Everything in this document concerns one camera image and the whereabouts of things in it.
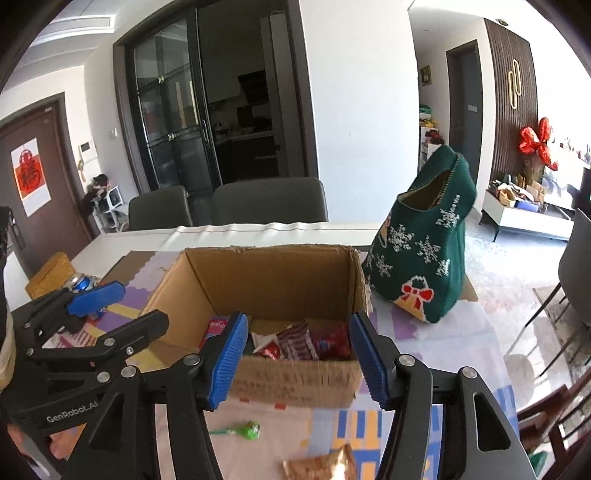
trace wooden slat wall panel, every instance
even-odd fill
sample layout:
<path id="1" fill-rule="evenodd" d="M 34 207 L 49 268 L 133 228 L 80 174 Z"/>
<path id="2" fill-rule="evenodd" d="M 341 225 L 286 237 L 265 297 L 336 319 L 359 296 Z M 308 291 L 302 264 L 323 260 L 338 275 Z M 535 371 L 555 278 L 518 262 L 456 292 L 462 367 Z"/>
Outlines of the wooden slat wall panel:
<path id="1" fill-rule="evenodd" d="M 519 131 L 538 124 L 538 89 L 530 43 L 511 30 L 485 19 L 491 42 L 492 65 L 496 89 L 496 133 L 491 180 L 504 173 L 523 174 L 523 157 L 517 149 Z M 517 110 L 509 102 L 508 72 L 513 59 L 519 62 L 522 93 Z"/>

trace blue gripper pad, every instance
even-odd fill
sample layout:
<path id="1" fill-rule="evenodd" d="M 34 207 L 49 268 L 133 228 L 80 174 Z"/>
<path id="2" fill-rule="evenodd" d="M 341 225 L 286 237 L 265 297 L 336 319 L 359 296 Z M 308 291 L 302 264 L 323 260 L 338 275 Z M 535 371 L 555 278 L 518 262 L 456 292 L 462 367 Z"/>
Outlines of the blue gripper pad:
<path id="1" fill-rule="evenodd" d="M 225 330 L 220 336 L 226 336 Z M 226 343 L 222 347 L 222 351 L 212 369 L 212 380 L 207 397 L 212 410 L 215 410 L 228 397 L 247 339 L 248 318 L 243 313 L 239 313 L 232 330 L 228 332 Z"/>
<path id="2" fill-rule="evenodd" d="M 369 393 L 381 408 L 385 408 L 389 401 L 388 373 L 358 314 L 354 314 L 349 321 L 349 333 Z"/>
<path id="3" fill-rule="evenodd" d="M 114 281 L 92 290 L 77 293 L 67 306 L 67 311 L 69 315 L 83 317 L 123 300 L 124 295 L 125 287 Z"/>

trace woven basket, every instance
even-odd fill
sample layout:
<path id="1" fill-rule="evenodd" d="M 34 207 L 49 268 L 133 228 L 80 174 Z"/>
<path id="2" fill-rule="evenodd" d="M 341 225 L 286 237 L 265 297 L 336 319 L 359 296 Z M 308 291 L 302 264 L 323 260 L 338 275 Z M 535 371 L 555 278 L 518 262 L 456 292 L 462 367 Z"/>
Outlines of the woven basket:
<path id="1" fill-rule="evenodd" d="M 58 288 L 62 288 L 76 273 L 64 252 L 53 255 L 25 287 L 29 296 L 35 300 Z"/>

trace red snack package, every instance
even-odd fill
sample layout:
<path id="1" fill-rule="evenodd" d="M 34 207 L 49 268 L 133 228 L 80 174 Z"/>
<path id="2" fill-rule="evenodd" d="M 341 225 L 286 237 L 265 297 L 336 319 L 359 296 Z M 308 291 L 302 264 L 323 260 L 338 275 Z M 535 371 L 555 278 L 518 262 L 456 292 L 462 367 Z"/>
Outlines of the red snack package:
<path id="1" fill-rule="evenodd" d="M 277 345 L 277 342 L 272 341 L 268 344 L 257 348 L 254 351 L 255 355 L 266 356 L 271 358 L 272 360 L 280 360 L 281 359 L 281 348 Z"/>
<path id="2" fill-rule="evenodd" d="M 203 348 L 205 341 L 213 336 L 219 335 L 223 332 L 224 328 L 228 324 L 228 317 L 215 317 L 209 321 L 205 335 L 199 344 L 199 348 Z"/>
<path id="3" fill-rule="evenodd" d="M 334 332 L 313 339 L 314 347 L 321 360 L 338 357 L 348 360 L 351 356 L 349 346 L 349 327 L 343 322 Z"/>
<path id="4" fill-rule="evenodd" d="M 306 322 L 298 323 L 277 334 L 279 346 L 288 360 L 318 360 Z"/>

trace red bow pattern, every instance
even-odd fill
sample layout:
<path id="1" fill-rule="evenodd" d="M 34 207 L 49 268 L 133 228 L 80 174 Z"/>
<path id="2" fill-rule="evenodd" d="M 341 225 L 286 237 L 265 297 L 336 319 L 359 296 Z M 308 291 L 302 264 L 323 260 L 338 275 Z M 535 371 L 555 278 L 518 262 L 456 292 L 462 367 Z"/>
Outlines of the red bow pattern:
<path id="1" fill-rule="evenodd" d="M 540 133 L 539 137 L 531 127 L 525 127 L 521 129 L 521 142 L 519 143 L 519 151 L 524 155 L 531 155 L 532 153 L 538 154 L 538 157 L 544 165 L 550 170 L 558 170 L 558 162 L 553 162 L 550 154 L 550 147 L 547 145 L 550 139 L 550 132 L 552 127 L 550 126 L 550 120 L 544 117 L 540 120 L 540 126 L 538 127 Z"/>
<path id="2" fill-rule="evenodd" d="M 413 287 L 414 280 L 422 281 L 423 285 L 425 285 L 425 287 L 424 288 L 414 288 Z M 433 296 L 435 295 L 435 292 L 433 291 L 433 289 L 429 288 L 429 286 L 427 285 L 427 280 L 424 277 L 419 277 L 416 275 L 413 278 L 411 278 L 409 281 L 407 281 L 406 283 L 402 284 L 402 293 L 404 294 L 400 297 L 400 300 L 402 300 L 402 301 L 408 300 L 410 295 L 416 297 L 414 300 L 413 308 L 415 308 L 417 310 L 422 310 L 423 309 L 423 302 L 425 302 L 425 301 L 430 302 L 433 299 Z"/>

